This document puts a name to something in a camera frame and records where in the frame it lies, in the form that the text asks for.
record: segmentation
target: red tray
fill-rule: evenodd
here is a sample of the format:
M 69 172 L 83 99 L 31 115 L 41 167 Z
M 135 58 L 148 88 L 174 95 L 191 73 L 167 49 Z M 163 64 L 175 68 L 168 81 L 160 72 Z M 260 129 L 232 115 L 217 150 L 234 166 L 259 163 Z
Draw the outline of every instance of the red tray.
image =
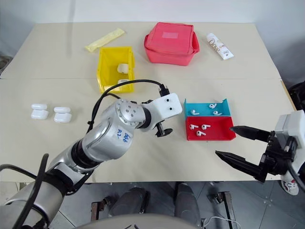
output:
M 197 125 L 198 128 L 191 130 L 189 127 L 190 124 Z M 203 130 L 201 128 L 203 124 L 211 125 L 211 127 Z M 190 116 L 185 121 L 186 138 L 189 141 L 229 141 L 236 137 L 235 133 L 229 129 L 232 126 L 233 121 L 230 116 Z M 198 130 L 206 133 L 206 135 L 197 136 L 196 132 Z

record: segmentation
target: cable connector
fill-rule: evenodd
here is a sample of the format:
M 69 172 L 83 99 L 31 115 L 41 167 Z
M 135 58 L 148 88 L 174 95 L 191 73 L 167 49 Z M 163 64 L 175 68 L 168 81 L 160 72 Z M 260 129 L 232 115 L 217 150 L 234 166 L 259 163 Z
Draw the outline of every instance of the cable connector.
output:
M 170 91 L 168 90 L 167 86 L 164 86 L 164 84 L 161 84 L 159 93 L 160 93 L 160 96 L 163 97 L 163 96 L 170 94 Z

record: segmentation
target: blue tray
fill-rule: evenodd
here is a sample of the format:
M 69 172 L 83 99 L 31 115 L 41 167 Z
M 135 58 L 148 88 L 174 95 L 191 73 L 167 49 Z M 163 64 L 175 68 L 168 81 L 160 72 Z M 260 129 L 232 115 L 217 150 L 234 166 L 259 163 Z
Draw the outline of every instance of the blue tray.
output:
M 217 104 L 214 109 L 209 107 L 210 104 Z M 195 110 L 199 115 L 192 115 L 191 110 Z M 204 103 L 204 104 L 188 104 L 186 99 L 184 100 L 184 116 L 185 118 L 190 116 L 215 116 L 214 111 L 223 113 L 221 116 L 231 116 L 228 100 L 224 99 L 222 103 Z

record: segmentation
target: white table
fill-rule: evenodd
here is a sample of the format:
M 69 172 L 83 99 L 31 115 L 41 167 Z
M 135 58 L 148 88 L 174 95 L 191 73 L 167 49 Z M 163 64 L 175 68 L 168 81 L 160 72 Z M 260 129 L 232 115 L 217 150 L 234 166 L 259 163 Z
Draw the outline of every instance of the white table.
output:
M 126 34 L 108 46 L 133 47 L 136 79 L 155 79 L 168 85 L 180 101 L 190 103 L 229 100 L 235 125 L 273 130 L 279 115 L 293 111 L 276 67 L 252 24 L 193 23 L 200 53 L 187 67 L 152 64 L 143 49 L 144 36 L 155 22 L 99 22 L 37 24 L 1 75 L 0 162 L 38 171 L 41 157 L 51 161 L 67 146 L 84 136 L 92 108 L 100 93 L 96 81 L 98 51 L 83 47 L 108 32 L 122 28 Z M 204 35 L 213 32 L 235 57 L 227 61 L 211 49 Z M 155 99 L 157 86 L 135 84 L 135 92 L 122 97 Z M 99 113 L 113 102 L 106 98 Z M 31 119 L 31 104 L 69 106 L 72 121 L 58 124 L 50 112 L 47 120 Z M 223 162 L 215 150 L 236 153 L 258 164 L 266 144 L 237 137 L 232 141 L 187 141 L 184 115 L 164 122 L 173 128 L 167 137 L 155 130 L 136 130 L 134 142 L 120 159 L 102 163 L 89 181 L 209 181 L 253 180 Z M 268 176 L 267 179 L 278 179 Z M 30 181 L 13 171 L 1 174 L 2 181 Z

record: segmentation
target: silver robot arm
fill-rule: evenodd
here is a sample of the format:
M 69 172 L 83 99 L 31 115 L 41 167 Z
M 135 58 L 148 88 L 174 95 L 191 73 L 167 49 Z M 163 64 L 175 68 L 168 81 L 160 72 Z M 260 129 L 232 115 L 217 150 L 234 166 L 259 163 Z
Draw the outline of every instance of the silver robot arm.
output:
M 157 135 L 165 136 L 171 131 L 164 130 L 161 122 L 181 112 L 179 98 L 174 93 L 143 104 L 118 99 L 102 113 L 97 126 L 50 163 L 34 209 L 24 225 L 34 226 L 41 218 L 49 224 L 67 193 L 78 190 L 100 163 L 125 154 L 132 144 L 135 129 L 148 131 L 157 127 Z M 1 206 L 0 221 L 4 222 L 4 229 L 12 228 L 32 188 L 33 183 L 27 185 Z

